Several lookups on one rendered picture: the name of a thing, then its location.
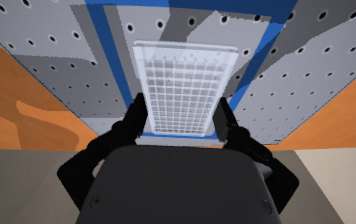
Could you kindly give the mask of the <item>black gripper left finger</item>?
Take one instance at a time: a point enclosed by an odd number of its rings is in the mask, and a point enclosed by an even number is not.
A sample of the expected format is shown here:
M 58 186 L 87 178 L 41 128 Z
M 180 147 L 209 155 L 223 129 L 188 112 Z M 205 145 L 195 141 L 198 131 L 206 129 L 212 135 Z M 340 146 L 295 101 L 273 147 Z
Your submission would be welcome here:
M 112 150 L 137 145 L 135 140 L 142 136 L 147 116 L 144 95 L 138 93 L 123 120 L 115 122 L 110 131 L 90 141 L 85 150 L 81 150 L 58 169 L 57 176 L 79 211 L 94 181 L 94 168 Z

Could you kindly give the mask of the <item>white well plate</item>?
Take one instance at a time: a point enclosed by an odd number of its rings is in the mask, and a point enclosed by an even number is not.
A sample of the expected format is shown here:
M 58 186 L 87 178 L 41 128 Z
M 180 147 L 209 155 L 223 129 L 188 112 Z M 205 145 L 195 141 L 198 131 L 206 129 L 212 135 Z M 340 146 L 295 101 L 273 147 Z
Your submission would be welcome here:
M 236 45 L 135 39 L 133 51 L 152 133 L 204 137 L 237 50 Z

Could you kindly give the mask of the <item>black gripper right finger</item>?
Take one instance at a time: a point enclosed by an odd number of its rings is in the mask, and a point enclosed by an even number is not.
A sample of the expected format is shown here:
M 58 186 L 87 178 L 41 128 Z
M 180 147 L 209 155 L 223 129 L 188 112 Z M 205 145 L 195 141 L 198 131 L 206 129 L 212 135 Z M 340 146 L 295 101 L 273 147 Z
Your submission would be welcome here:
M 220 98 L 212 119 L 217 139 L 224 143 L 224 149 L 242 152 L 255 161 L 280 215 L 299 186 L 298 178 L 273 158 L 267 147 L 250 137 L 249 130 L 238 125 L 225 97 Z

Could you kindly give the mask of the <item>grey perforated base plate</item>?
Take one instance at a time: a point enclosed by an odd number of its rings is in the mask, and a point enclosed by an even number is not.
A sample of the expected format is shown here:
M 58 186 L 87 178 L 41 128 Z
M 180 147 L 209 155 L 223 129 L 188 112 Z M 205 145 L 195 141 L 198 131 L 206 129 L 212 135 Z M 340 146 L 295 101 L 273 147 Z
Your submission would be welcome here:
M 235 93 L 272 17 L 103 5 L 134 101 L 134 40 L 236 45 L 222 97 Z M 97 136 L 123 120 L 120 93 L 84 0 L 0 0 L 0 46 Z M 356 80 L 356 0 L 298 0 L 233 114 L 278 145 Z M 137 145 L 223 146 L 218 139 L 140 136 Z

